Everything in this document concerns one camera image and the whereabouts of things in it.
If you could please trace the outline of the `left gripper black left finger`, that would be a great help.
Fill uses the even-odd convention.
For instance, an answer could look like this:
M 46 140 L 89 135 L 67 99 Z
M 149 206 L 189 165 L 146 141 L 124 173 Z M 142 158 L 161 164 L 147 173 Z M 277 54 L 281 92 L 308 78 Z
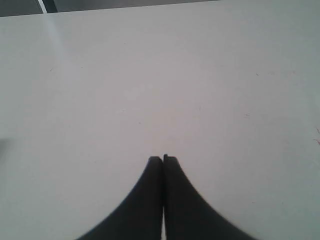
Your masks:
M 80 240 L 160 240 L 163 223 L 163 161 L 148 159 L 139 180 L 102 222 Z

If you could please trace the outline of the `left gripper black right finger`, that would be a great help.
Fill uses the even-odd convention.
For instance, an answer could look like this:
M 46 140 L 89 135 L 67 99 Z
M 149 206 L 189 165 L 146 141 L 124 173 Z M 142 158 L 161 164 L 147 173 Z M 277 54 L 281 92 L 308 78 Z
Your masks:
M 164 221 L 168 240 L 252 240 L 197 192 L 178 159 L 163 156 Z

